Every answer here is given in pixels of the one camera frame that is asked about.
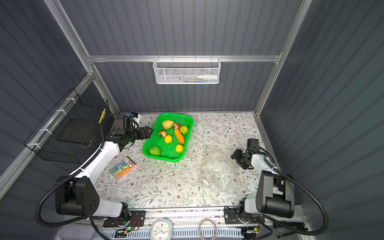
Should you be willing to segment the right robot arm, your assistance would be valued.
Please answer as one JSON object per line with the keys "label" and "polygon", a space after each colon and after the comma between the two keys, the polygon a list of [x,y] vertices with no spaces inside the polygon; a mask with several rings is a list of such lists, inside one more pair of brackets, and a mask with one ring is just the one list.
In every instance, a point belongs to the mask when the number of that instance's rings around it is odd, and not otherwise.
{"label": "right robot arm", "polygon": [[295,213],[295,186],[276,172],[273,157],[259,146],[258,139],[248,139],[244,151],[238,149],[232,155],[243,170],[260,173],[256,196],[243,198],[239,202],[237,216],[248,223],[255,214],[267,214],[281,218],[292,218]]}

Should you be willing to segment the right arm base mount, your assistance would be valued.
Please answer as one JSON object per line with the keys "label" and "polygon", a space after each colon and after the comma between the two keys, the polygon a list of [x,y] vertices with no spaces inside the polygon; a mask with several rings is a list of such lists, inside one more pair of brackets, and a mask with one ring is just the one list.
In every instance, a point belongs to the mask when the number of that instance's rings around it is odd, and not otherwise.
{"label": "right arm base mount", "polygon": [[224,207],[224,218],[227,225],[259,225],[257,216],[246,212],[239,212],[239,208]]}

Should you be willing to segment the orange carrot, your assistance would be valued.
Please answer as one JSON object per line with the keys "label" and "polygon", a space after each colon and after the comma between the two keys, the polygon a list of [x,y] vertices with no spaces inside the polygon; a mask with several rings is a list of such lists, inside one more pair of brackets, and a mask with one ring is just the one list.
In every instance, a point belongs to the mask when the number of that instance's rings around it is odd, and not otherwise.
{"label": "orange carrot", "polygon": [[181,134],[180,130],[174,130],[174,134],[175,134],[177,140],[179,141],[179,143],[181,145],[184,145],[185,139],[184,139],[183,135]]}

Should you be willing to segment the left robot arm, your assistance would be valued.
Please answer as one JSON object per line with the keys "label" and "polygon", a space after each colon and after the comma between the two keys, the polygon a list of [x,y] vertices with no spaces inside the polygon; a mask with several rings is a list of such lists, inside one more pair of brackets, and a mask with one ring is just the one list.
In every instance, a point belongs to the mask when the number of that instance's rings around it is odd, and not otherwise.
{"label": "left robot arm", "polygon": [[71,173],[72,179],[57,179],[55,203],[58,214],[85,218],[120,218],[124,221],[131,217],[127,204],[100,198],[95,188],[96,180],[126,145],[149,139],[154,130],[149,126],[140,127],[130,116],[119,114],[112,117],[114,122],[111,129],[101,129],[100,146]]}

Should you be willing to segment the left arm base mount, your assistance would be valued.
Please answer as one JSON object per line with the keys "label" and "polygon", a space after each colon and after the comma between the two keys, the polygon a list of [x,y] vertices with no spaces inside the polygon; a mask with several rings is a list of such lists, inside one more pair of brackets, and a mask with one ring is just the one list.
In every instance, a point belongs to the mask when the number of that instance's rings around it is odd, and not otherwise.
{"label": "left arm base mount", "polygon": [[139,228],[144,225],[144,220],[146,217],[146,211],[130,211],[129,216],[127,218],[107,218],[104,221],[104,228],[128,228],[135,227]]}

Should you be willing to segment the yellow lemon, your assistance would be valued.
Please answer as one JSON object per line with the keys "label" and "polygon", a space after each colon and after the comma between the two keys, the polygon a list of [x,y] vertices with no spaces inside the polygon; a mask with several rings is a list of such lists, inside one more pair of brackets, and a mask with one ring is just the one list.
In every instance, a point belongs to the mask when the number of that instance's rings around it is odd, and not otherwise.
{"label": "yellow lemon", "polygon": [[176,153],[182,153],[184,151],[184,146],[179,144],[179,145],[176,145],[175,147],[175,152]]}
{"label": "yellow lemon", "polygon": [[165,136],[165,138],[164,138],[164,142],[165,142],[166,144],[169,144],[169,143],[171,143],[172,141],[173,141],[172,136],[170,136],[170,135],[166,135],[166,136]]}

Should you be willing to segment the clear zip top bag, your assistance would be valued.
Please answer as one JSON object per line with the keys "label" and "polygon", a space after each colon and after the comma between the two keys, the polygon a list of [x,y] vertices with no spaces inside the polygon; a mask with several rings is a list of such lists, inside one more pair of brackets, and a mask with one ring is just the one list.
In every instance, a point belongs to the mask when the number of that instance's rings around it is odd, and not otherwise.
{"label": "clear zip top bag", "polygon": [[247,178],[241,177],[244,173],[236,160],[231,158],[235,151],[244,148],[220,143],[207,143],[202,151],[202,163],[198,167],[196,185],[216,194],[227,196],[246,196]]}

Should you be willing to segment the green plastic basket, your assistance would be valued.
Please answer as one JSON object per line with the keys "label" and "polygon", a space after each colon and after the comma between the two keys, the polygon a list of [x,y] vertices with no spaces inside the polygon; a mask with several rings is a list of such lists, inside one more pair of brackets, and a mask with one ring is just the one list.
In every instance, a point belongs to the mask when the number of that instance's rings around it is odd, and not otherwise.
{"label": "green plastic basket", "polygon": [[194,120],[192,117],[174,113],[158,116],[153,133],[145,141],[143,154],[148,158],[168,162],[180,161],[187,150]]}

